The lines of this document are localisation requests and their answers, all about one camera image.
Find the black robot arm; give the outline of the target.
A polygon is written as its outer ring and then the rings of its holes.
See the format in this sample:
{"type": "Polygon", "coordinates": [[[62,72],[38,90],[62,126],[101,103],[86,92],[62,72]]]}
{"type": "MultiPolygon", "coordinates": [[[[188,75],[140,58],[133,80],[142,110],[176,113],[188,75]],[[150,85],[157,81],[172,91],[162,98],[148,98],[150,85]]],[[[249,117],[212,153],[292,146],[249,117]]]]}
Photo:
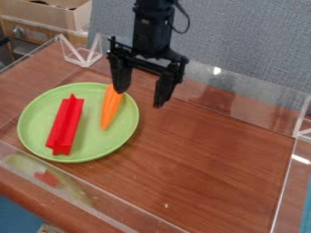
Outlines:
{"type": "Polygon", "coordinates": [[[174,9],[185,13],[178,0],[136,0],[132,45],[109,38],[109,60],[113,87],[117,94],[128,90],[132,68],[157,74],[154,83],[153,107],[160,108],[169,101],[174,86],[182,81],[185,65],[189,60],[169,48],[170,31],[185,33],[173,27],[174,9]]]}

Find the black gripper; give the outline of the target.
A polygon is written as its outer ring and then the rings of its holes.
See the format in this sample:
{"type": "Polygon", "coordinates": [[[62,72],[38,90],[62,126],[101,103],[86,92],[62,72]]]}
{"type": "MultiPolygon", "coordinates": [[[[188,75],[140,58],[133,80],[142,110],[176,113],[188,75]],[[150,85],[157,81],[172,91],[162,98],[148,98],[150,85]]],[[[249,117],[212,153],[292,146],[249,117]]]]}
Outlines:
{"type": "Polygon", "coordinates": [[[138,51],[130,45],[120,42],[114,36],[108,41],[106,59],[110,64],[114,91],[121,94],[128,90],[132,68],[158,74],[154,83],[153,107],[160,108],[169,101],[174,87],[182,81],[188,58],[174,52],[169,46],[152,54],[138,51]]]}

